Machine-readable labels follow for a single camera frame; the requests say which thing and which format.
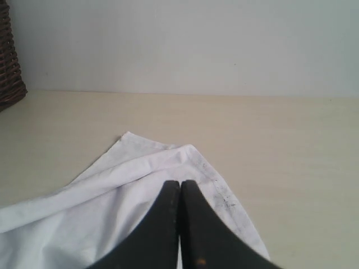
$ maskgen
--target white wall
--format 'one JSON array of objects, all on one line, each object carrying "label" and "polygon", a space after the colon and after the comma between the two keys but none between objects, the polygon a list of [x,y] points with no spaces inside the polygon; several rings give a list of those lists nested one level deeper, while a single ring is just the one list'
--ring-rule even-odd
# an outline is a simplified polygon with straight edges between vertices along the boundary
[{"label": "white wall", "polygon": [[358,0],[8,0],[28,89],[359,96]]}]

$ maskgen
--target woven basket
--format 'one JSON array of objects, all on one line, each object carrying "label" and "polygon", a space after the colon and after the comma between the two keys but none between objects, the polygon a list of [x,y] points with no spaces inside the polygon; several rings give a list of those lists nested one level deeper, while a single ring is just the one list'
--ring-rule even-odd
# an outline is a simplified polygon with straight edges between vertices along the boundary
[{"label": "woven basket", "polygon": [[12,38],[9,6],[5,0],[0,0],[0,111],[27,93]]}]

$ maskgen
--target light wood surface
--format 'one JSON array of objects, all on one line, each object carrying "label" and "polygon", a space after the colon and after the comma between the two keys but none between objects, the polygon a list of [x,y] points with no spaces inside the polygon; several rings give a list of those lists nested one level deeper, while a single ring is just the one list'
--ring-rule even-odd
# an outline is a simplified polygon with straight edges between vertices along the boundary
[{"label": "light wood surface", "polygon": [[357,268],[359,99],[31,91],[0,113],[0,206],[63,187],[126,131],[194,144],[284,268]]}]

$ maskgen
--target white fabric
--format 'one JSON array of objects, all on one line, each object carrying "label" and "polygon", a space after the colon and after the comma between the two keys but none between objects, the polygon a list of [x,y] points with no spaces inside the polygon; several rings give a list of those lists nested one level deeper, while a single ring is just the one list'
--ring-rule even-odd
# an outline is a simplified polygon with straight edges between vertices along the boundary
[{"label": "white fabric", "polygon": [[187,179],[198,182],[238,237],[268,258],[238,199],[192,145],[126,133],[58,192],[0,209],[0,268],[86,268],[129,235],[166,180]]}]

